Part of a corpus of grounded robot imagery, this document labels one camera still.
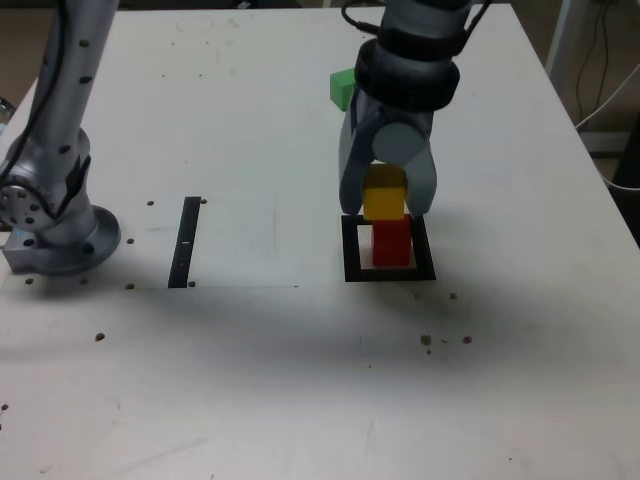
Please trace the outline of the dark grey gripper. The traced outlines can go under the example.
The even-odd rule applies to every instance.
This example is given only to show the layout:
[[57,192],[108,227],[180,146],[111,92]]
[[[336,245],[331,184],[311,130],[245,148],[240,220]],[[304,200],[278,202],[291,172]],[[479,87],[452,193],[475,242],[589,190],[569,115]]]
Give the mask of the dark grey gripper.
[[364,91],[354,92],[339,137],[339,202],[344,214],[359,213],[364,177],[374,156],[404,171],[405,201],[413,216],[430,211],[437,189],[430,145],[433,117],[433,112],[380,107]]

